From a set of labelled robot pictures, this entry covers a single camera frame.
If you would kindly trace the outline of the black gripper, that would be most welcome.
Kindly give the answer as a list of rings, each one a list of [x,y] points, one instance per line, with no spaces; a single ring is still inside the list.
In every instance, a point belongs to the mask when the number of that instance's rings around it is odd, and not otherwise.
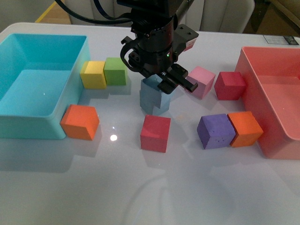
[[[157,87],[165,94],[171,94],[178,85],[191,93],[197,89],[197,83],[187,80],[188,71],[175,63],[179,54],[172,39],[129,38],[127,49],[131,51],[127,67],[145,78],[157,74],[162,79]]]

